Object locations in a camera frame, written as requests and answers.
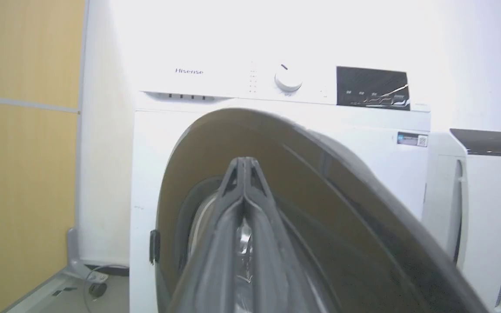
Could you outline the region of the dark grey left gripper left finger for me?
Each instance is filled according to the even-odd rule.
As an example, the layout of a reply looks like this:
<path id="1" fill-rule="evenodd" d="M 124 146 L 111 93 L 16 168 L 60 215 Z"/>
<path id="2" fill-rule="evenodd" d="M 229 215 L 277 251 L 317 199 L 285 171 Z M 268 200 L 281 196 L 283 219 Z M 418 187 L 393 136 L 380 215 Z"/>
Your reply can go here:
<path id="1" fill-rule="evenodd" d="M 168 307 L 170 313 L 234 313 L 238 227 L 244 218 L 245 158 L 233 159 L 205 204 L 196 246 Z"/>

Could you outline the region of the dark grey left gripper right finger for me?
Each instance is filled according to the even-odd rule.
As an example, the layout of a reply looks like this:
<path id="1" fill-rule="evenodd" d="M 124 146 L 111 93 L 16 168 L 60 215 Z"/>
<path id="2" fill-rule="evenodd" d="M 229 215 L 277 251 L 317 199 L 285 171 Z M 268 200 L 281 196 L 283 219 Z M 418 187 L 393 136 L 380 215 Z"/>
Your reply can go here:
<path id="1" fill-rule="evenodd" d="M 244 212 L 252 228 L 253 296 L 257 313 L 318 313 L 301 266 L 259 163 L 243 159 Z"/>

